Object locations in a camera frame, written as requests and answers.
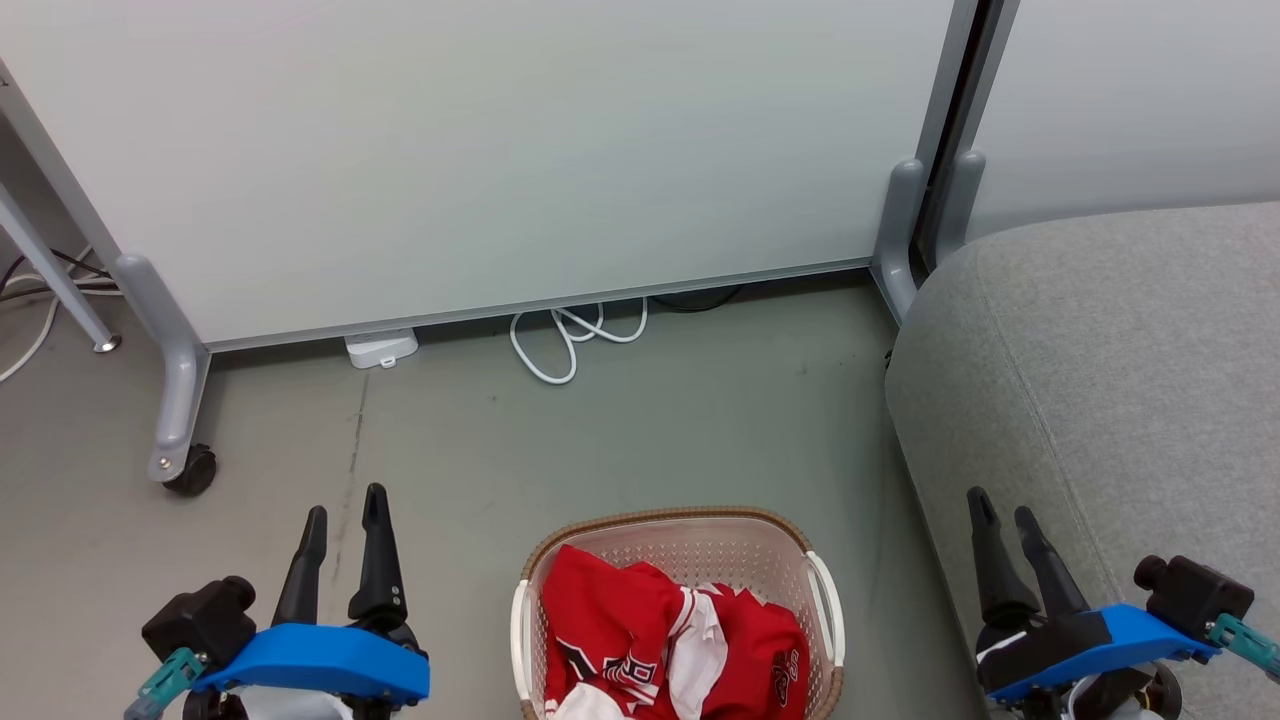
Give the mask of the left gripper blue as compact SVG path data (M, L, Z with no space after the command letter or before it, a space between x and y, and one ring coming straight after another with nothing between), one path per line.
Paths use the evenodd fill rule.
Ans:
M403 626L408 616L404 583L389 498L380 483L366 489L361 525L362 566L347 616L356 626ZM413 706L430 696L431 669L420 652L356 626L315 625L326 538L326 510L314 506L271 626L259 632L227 667L195 680L195 693L260 685L371 700L389 708Z

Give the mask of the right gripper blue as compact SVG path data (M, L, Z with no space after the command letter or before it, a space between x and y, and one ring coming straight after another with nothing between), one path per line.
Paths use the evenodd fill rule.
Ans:
M1021 551L1039 587L1014 569L986 489L966 492L980 616L977 678L983 693L1023 719L1179 719L1172 662L1208 662L1220 602L1116 603L1092 609L1028 506L1015 509Z

